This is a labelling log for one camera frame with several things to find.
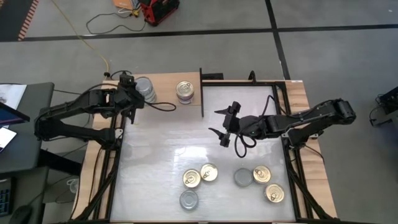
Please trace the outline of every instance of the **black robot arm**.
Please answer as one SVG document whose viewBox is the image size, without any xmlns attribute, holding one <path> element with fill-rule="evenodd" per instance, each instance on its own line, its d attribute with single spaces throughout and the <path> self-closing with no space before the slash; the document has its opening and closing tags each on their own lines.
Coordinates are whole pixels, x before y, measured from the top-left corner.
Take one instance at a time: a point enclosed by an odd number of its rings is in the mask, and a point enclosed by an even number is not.
<svg viewBox="0 0 398 224">
<path fill-rule="evenodd" d="M 119 136 L 113 128 L 91 129 L 64 124 L 61 119 L 82 113 L 101 114 L 104 118 L 121 113 L 134 122 L 136 109 L 144 107 L 144 97 L 136 90 L 134 77 L 121 75 L 117 89 L 87 90 L 73 101 L 43 108 L 35 120 L 35 135 L 44 141 L 57 136 L 95 140 L 103 148 L 115 147 Z"/>
<path fill-rule="evenodd" d="M 325 128 L 333 124 L 351 124 L 356 118 L 349 103 L 342 99 L 324 101 L 309 110 L 290 115 L 264 115 L 264 110 L 260 116 L 237 118 L 240 108 L 241 105 L 234 101 L 227 109 L 215 111 L 225 115 L 223 122 L 225 134 L 210 128 L 218 135 L 221 146 L 228 147 L 230 134 L 236 134 L 248 148 L 254 147 L 256 140 L 279 136 L 288 138 L 291 146 L 299 147 L 304 145 L 311 135 L 321 135 Z M 252 139 L 254 144 L 246 144 L 243 136 Z"/>
</svg>

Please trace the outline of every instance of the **yellow cable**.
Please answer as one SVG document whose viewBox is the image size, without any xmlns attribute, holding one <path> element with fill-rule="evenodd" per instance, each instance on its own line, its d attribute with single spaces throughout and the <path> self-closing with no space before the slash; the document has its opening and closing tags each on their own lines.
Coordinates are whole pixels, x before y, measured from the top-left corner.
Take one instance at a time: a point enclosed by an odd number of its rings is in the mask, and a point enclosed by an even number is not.
<svg viewBox="0 0 398 224">
<path fill-rule="evenodd" d="M 83 41 L 83 43 L 85 43 L 91 50 L 93 50 L 99 57 L 102 58 L 102 60 L 105 62 L 106 65 L 106 72 L 109 72 L 109 64 L 108 61 L 106 61 L 106 59 L 93 47 L 91 46 L 87 41 L 85 41 L 83 38 L 81 38 L 81 36 L 77 33 L 77 31 L 75 30 L 74 26 L 72 25 L 72 23 L 70 22 L 70 20 L 68 19 L 68 17 L 62 12 L 62 10 L 59 8 L 59 6 L 57 5 L 57 3 L 55 3 L 54 0 L 51 0 L 54 3 L 54 6 L 57 7 L 58 11 L 61 12 L 62 16 L 65 18 L 65 20 L 69 23 L 70 27 L 73 29 L 74 33 L 76 34 L 76 36 Z"/>
</svg>

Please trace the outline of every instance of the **gray floor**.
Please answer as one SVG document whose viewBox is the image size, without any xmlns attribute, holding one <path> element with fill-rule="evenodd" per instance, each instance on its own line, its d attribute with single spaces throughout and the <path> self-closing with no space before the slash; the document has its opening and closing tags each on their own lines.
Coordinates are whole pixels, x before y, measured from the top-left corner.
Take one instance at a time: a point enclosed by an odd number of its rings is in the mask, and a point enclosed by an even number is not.
<svg viewBox="0 0 398 224">
<path fill-rule="evenodd" d="M 80 34 L 85 22 L 98 13 L 115 12 L 111 1 L 59 0 Z M 278 27 L 398 24 L 397 1 L 272 0 Z M 124 23 L 140 28 L 140 19 L 115 17 L 94 21 L 90 28 L 104 31 Z M 180 9 L 158 27 L 144 32 L 243 29 L 270 27 L 263 0 L 184 0 Z M 123 29 L 115 33 L 126 32 Z M 28 37 L 73 35 L 49 0 L 41 0 Z M 320 138 L 326 171 L 338 216 L 343 220 L 396 223 L 398 213 L 397 130 L 372 128 L 368 114 L 377 94 L 398 84 L 398 30 L 292 32 L 280 34 L 290 76 L 304 80 L 311 105 L 332 98 L 349 100 L 358 118 L 351 126 L 334 126 Z M 190 35 L 90 40 L 110 62 L 111 71 L 134 73 L 223 72 L 227 79 L 245 79 L 255 70 L 261 79 L 283 79 L 272 34 Z M 104 65 L 79 40 L 0 43 L 2 82 L 54 82 L 61 90 L 82 92 L 102 81 Z M 54 93 L 53 104 L 74 96 Z M 86 116 L 68 122 L 84 125 Z M 48 142 L 45 147 L 64 154 L 81 141 Z M 82 160 L 84 149 L 71 157 Z M 49 182 L 62 175 L 50 174 Z M 66 189 L 52 189 L 51 202 Z M 62 198 L 68 201 L 73 195 Z M 48 203 L 44 223 L 65 220 L 69 204 Z"/>
</svg>

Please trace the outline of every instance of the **gold can lid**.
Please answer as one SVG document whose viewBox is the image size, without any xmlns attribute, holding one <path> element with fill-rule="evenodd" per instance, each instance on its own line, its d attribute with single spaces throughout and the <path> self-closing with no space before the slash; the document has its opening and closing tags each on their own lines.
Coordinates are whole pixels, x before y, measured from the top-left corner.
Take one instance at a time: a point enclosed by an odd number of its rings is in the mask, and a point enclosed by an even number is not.
<svg viewBox="0 0 398 224">
<path fill-rule="evenodd" d="M 259 184 L 265 184 L 271 179 L 271 171 L 268 167 L 259 165 L 253 170 L 254 180 Z"/>
<path fill-rule="evenodd" d="M 284 189 L 279 184 L 270 184 L 266 187 L 265 195 L 271 202 L 281 202 L 285 197 Z"/>
<path fill-rule="evenodd" d="M 205 164 L 200 169 L 200 176 L 205 181 L 213 181 L 217 178 L 218 170 L 214 164 Z"/>
<path fill-rule="evenodd" d="M 200 183 L 200 174 L 194 169 L 189 169 L 184 172 L 184 175 L 182 175 L 182 181 L 185 186 L 194 188 Z"/>
<path fill-rule="evenodd" d="M 182 81 L 176 86 L 178 96 L 190 96 L 193 94 L 193 85 L 188 81 Z"/>
</svg>

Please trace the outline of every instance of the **keyboard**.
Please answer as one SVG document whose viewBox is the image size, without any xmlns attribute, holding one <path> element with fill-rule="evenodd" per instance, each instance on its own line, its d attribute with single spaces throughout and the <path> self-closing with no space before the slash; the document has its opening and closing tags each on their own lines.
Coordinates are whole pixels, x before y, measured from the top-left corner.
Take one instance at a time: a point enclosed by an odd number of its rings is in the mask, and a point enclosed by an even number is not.
<svg viewBox="0 0 398 224">
<path fill-rule="evenodd" d="M 13 178 L 0 179 L 0 217 L 12 213 Z"/>
</svg>

